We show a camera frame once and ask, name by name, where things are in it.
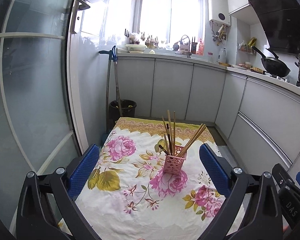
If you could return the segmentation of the long bamboo chopstick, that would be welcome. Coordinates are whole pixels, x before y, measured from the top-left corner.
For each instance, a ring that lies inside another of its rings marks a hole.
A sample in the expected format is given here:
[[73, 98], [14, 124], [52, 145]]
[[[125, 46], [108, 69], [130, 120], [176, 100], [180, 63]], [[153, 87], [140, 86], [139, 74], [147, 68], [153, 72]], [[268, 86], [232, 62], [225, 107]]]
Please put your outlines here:
[[170, 135], [171, 135], [171, 141], [172, 141], [172, 130], [171, 130], [171, 116], [170, 116], [170, 110], [167, 110], [167, 117], [168, 117], [168, 125], [170, 127]]
[[175, 156], [175, 111], [173, 112], [173, 155]]

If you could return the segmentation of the black chopstick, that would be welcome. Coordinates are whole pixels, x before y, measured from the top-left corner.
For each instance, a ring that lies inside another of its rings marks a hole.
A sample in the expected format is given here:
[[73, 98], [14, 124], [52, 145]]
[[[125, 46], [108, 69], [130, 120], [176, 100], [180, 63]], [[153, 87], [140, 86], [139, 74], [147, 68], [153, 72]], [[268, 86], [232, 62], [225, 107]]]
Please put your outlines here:
[[159, 144], [159, 148], [166, 154], [166, 155], [169, 155], [168, 151], [162, 146]]
[[170, 135], [170, 127], [169, 127], [168, 123], [166, 123], [166, 133], [167, 133], [167, 137], [168, 137], [169, 152], [170, 152], [170, 155], [172, 155], [173, 146], [172, 146], [171, 135]]

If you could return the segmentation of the floral table cloth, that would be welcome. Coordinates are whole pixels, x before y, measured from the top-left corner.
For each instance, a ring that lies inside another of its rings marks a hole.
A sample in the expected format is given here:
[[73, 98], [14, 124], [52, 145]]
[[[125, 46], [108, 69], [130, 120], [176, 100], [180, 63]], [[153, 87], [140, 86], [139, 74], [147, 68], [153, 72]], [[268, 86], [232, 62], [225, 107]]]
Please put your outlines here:
[[163, 123], [121, 118], [75, 203], [102, 239], [197, 239], [225, 198], [199, 159], [209, 129], [189, 148], [178, 175], [163, 171]]

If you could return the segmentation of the pink perforated utensil holder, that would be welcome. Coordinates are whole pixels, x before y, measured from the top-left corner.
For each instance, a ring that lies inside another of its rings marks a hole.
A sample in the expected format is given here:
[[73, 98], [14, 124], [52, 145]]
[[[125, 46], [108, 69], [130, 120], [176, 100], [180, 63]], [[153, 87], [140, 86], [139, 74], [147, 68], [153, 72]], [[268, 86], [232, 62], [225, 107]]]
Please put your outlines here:
[[175, 145], [175, 155], [167, 155], [163, 166], [163, 172], [173, 175], [180, 175], [181, 168], [186, 160], [187, 153], [181, 155], [183, 146]]

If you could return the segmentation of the black wok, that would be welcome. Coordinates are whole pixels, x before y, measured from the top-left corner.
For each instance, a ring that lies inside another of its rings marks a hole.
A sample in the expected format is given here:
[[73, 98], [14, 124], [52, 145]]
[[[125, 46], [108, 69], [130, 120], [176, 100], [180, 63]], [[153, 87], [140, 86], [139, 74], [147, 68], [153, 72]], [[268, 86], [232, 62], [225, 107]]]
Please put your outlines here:
[[267, 48], [267, 50], [273, 54], [273, 57], [265, 56], [264, 53], [255, 46], [252, 46], [252, 49], [261, 55], [262, 65], [270, 75], [275, 75], [280, 78], [288, 76], [290, 69], [283, 61], [279, 60], [279, 56], [271, 48]]

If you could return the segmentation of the black trash bin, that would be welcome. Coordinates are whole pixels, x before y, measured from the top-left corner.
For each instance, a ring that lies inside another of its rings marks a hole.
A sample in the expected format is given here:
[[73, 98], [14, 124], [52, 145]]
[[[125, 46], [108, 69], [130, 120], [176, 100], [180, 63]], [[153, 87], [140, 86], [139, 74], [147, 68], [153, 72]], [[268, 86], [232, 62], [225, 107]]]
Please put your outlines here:
[[132, 100], [121, 100], [121, 110], [122, 115], [120, 115], [119, 103], [115, 100], [109, 104], [109, 128], [112, 129], [117, 120], [120, 117], [130, 117], [133, 118], [135, 116], [137, 104]]

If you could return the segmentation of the white kettle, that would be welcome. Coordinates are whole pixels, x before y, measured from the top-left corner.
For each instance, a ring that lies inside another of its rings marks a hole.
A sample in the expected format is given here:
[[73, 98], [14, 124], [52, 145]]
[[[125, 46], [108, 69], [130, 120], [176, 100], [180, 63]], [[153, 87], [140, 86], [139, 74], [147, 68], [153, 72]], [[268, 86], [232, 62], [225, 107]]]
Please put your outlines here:
[[221, 48], [219, 50], [217, 62], [218, 63], [226, 63], [226, 49], [225, 48]]

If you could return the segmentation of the black range hood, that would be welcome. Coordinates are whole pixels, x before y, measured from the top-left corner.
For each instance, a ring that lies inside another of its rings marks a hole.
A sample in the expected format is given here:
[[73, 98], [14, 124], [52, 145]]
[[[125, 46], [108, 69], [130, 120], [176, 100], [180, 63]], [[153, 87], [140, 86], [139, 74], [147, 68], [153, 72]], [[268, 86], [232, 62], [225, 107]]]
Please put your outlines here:
[[300, 53], [300, 5], [297, 0], [249, 0], [274, 51]]

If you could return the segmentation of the white water heater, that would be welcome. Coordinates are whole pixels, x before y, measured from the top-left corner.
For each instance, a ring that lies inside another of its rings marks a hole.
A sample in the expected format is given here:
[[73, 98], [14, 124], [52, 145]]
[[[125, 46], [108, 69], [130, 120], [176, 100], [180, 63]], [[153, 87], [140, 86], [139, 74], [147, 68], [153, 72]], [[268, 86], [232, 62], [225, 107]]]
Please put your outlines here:
[[210, 22], [231, 25], [228, 0], [208, 0], [208, 12]]

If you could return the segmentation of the white bowl on counter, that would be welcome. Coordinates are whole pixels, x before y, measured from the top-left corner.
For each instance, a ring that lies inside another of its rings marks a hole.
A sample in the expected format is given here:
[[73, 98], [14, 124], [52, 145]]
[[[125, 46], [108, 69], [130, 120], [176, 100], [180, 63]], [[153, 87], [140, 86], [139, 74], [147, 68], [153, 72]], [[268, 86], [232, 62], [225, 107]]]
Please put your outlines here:
[[142, 54], [146, 50], [147, 46], [143, 44], [127, 44], [126, 48], [129, 53]]

